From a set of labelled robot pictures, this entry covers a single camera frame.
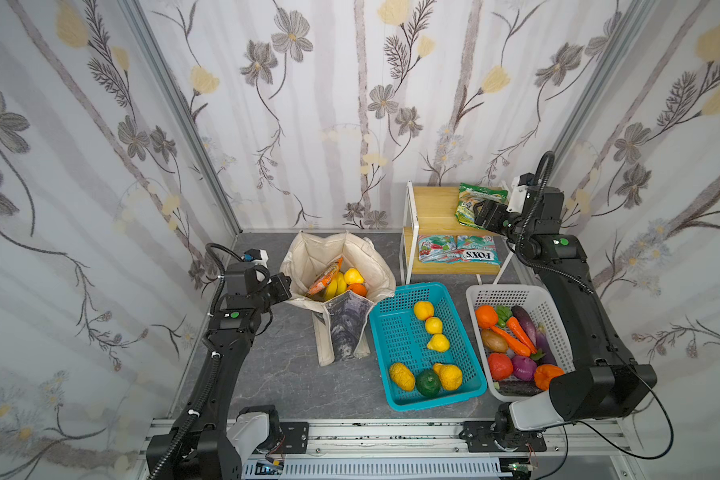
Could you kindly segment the green yellow candy bag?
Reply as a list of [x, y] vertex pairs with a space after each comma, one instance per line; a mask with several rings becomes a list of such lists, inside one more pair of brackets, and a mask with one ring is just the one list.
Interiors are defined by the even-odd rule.
[[479, 228], [479, 225], [475, 223], [476, 209], [480, 209], [480, 205], [487, 200], [506, 204], [508, 196], [509, 192], [504, 189], [491, 189], [461, 183], [455, 211], [456, 220], [463, 226]]

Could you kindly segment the orange fruit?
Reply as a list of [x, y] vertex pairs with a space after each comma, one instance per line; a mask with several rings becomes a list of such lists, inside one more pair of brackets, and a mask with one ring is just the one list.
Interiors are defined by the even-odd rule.
[[364, 284], [362, 284], [362, 283], [349, 284], [349, 285], [347, 286], [347, 289], [348, 289], [349, 291], [354, 292], [355, 294], [357, 294], [357, 295], [359, 295], [359, 296], [361, 296], [361, 297], [366, 297], [366, 296], [367, 296], [367, 288], [366, 288], [366, 286], [365, 286]]

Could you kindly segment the orange candy bag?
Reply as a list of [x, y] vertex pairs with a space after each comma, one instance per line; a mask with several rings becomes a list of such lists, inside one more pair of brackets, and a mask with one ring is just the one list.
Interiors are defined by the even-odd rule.
[[332, 262], [317, 278], [317, 280], [308, 288], [307, 295], [314, 296], [325, 290], [330, 283], [337, 277], [341, 272], [341, 266], [343, 258], [338, 257], [337, 260]]

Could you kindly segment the brown potato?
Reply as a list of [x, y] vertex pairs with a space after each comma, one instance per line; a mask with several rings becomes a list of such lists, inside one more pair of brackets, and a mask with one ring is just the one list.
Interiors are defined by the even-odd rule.
[[505, 354], [509, 350], [506, 340], [491, 329], [483, 329], [480, 336], [483, 346], [491, 352]]

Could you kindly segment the cream canvas tote bag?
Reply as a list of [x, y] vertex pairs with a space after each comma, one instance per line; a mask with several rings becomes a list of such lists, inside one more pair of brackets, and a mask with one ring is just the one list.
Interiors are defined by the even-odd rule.
[[[356, 268], [363, 275], [367, 296], [348, 289], [330, 301], [323, 299], [324, 290], [308, 296], [308, 288], [339, 256], [341, 273]], [[291, 243], [281, 272], [291, 278], [292, 297], [287, 303], [312, 314], [320, 366], [370, 354], [365, 338], [370, 312], [396, 289], [391, 269], [370, 239], [349, 232], [328, 237], [301, 232]]]

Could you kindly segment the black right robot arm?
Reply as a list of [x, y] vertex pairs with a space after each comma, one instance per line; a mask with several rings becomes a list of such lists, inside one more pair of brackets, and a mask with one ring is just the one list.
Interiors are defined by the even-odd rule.
[[561, 317], [573, 361], [572, 372], [552, 379], [546, 391], [499, 407], [493, 436], [505, 449], [550, 427], [625, 418], [657, 383], [654, 368], [635, 360], [613, 327], [581, 243], [560, 231], [564, 195], [548, 184], [554, 160], [548, 151], [534, 174], [522, 176], [520, 211], [493, 200], [475, 207], [476, 225], [504, 236], [516, 258], [539, 275]]

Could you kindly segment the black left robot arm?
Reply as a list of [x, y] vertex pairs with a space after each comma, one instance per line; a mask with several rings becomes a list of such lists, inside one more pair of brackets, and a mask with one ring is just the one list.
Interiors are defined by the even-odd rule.
[[262, 316], [290, 299], [291, 280], [269, 271], [264, 250], [237, 254], [209, 243], [206, 252], [218, 268], [201, 337], [206, 355], [182, 413], [168, 433], [149, 442], [151, 479], [239, 479], [256, 450], [280, 440], [273, 406], [248, 407], [234, 424], [228, 422], [228, 412], [243, 363], [255, 338], [268, 327]]

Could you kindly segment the yellow banana bunch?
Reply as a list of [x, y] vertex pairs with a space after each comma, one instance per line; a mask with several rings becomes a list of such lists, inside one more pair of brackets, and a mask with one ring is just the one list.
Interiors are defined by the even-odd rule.
[[331, 299], [343, 294], [347, 290], [347, 283], [344, 274], [339, 272], [328, 284], [324, 290], [323, 299], [330, 301]]

